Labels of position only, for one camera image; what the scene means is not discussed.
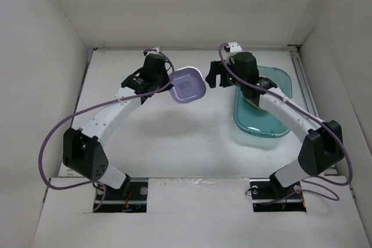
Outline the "purple plate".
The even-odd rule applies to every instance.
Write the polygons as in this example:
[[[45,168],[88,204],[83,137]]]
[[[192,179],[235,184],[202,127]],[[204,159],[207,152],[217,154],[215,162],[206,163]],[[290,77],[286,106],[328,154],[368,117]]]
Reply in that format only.
[[[173,87],[169,92],[175,102],[186,104],[205,96],[206,84],[197,68],[189,66],[178,69],[172,77]]]

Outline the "yellow plate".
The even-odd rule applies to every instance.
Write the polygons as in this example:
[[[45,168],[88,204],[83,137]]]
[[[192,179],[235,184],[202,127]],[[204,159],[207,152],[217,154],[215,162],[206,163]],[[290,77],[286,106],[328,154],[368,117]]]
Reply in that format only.
[[[251,106],[253,106],[255,109],[260,110],[260,107],[252,100],[245,99]]]

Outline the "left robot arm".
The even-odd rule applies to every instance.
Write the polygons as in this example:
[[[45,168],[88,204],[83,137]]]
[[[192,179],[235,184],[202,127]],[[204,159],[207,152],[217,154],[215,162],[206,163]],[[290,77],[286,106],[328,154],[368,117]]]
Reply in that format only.
[[[79,129],[69,128],[63,135],[63,164],[93,182],[109,187],[116,199],[130,191],[130,176],[109,163],[104,146],[128,115],[154,95],[172,88],[166,65],[168,59],[157,53],[145,56],[143,66],[130,74],[114,96],[114,104],[105,105]]]

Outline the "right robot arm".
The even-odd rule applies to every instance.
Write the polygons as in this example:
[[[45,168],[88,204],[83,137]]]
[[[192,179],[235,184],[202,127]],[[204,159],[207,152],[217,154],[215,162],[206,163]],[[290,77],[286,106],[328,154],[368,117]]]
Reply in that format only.
[[[237,87],[250,104],[272,114],[296,136],[300,144],[296,159],[269,177],[272,196],[284,197],[299,181],[318,176],[345,158],[341,126],[304,111],[275,81],[261,75],[250,52],[212,61],[205,81],[210,88]]]

